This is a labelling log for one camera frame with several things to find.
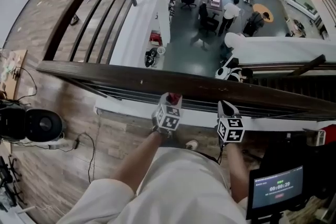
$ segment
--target backpack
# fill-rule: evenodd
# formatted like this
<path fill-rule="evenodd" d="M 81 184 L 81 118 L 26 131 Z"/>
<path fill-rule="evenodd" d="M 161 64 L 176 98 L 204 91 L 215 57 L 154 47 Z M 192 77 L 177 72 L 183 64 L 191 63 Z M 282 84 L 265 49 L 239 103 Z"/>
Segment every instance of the backpack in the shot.
<path fill-rule="evenodd" d="M 150 51 L 147 51 L 145 54 L 145 66 L 146 67 L 151 67 L 155 65 L 156 63 L 156 57 L 157 57 L 157 49 L 153 48 Z"/>

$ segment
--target white shirt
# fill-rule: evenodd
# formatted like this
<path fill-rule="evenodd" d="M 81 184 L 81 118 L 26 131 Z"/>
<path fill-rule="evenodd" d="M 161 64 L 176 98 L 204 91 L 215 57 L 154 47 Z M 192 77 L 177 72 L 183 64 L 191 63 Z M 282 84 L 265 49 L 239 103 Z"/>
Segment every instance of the white shirt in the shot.
<path fill-rule="evenodd" d="M 240 8 L 238 8 L 237 5 L 234 5 L 233 3 L 227 3 L 224 6 L 224 10 L 225 10 L 225 13 L 224 13 L 224 18 L 225 19 L 230 20 L 234 17 L 239 16 Z"/>
<path fill-rule="evenodd" d="M 197 152 L 165 147 L 137 196 L 122 182 L 95 180 L 58 224 L 236 224 L 246 223 L 245 215 L 218 164 Z"/>

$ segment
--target black pants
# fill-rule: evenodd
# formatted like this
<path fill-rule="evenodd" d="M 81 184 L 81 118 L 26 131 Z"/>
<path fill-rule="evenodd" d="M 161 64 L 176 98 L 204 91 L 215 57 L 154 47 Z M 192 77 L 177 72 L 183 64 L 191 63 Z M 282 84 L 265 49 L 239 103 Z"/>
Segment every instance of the black pants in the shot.
<path fill-rule="evenodd" d="M 221 35 L 223 33 L 225 26 L 226 26 L 226 29 L 228 30 L 230 28 L 232 22 L 233 22 L 233 18 L 232 19 L 226 19 L 226 18 L 223 17 L 223 21 L 222 21 L 222 24 L 220 25 L 221 27 L 219 29 L 218 34 Z"/>

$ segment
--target black speaker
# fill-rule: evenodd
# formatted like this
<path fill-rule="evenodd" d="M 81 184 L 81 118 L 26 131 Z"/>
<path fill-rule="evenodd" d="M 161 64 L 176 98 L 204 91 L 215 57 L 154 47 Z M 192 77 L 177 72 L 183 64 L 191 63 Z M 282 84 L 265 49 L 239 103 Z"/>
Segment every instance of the black speaker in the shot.
<path fill-rule="evenodd" d="M 61 117 L 45 109 L 26 111 L 25 133 L 33 142 L 48 142 L 63 136 L 64 124 Z"/>

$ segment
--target shoe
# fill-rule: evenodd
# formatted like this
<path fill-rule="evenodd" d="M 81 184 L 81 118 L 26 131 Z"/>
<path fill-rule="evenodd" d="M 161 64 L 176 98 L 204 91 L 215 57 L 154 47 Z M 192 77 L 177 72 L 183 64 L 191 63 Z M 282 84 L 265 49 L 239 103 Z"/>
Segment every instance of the shoe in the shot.
<path fill-rule="evenodd" d="M 195 151 L 198 148 L 198 141 L 191 140 L 185 144 L 185 148 L 190 151 Z"/>

